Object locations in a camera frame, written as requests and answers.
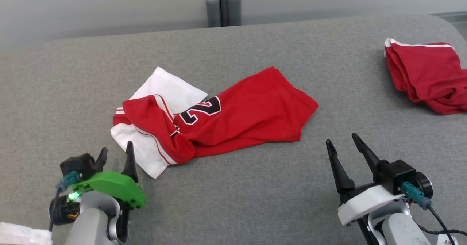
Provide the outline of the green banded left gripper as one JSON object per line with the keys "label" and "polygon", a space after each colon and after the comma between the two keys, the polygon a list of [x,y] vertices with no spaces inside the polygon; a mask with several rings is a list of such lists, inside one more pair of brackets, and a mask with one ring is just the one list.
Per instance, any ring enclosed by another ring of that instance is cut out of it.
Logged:
{"label": "green banded left gripper", "polygon": [[98,158],[92,165],[96,173],[88,180],[72,184],[70,188],[74,192],[85,193],[98,191],[113,198],[120,199],[133,209],[139,209],[146,204],[146,195],[139,187],[136,170],[135,151],[132,141],[127,142],[126,163],[122,173],[103,171],[107,162],[107,147],[103,147]]}

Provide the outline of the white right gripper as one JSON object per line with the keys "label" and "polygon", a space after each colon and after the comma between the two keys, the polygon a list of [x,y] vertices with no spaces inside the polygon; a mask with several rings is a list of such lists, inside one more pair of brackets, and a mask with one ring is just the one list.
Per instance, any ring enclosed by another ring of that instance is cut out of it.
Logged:
{"label": "white right gripper", "polygon": [[[372,172],[373,182],[378,183],[381,179],[379,170],[380,159],[357,133],[352,133],[352,139]],[[349,178],[340,163],[337,157],[337,150],[330,139],[326,140],[326,147],[336,190],[341,198],[341,205],[337,209],[337,216],[341,225],[348,225],[353,220],[371,213],[376,213],[377,216],[375,217],[384,216],[383,212],[387,214],[406,214],[406,203],[402,199],[402,194],[394,195],[382,185],[371,184],[357,190],[355,182]]]}

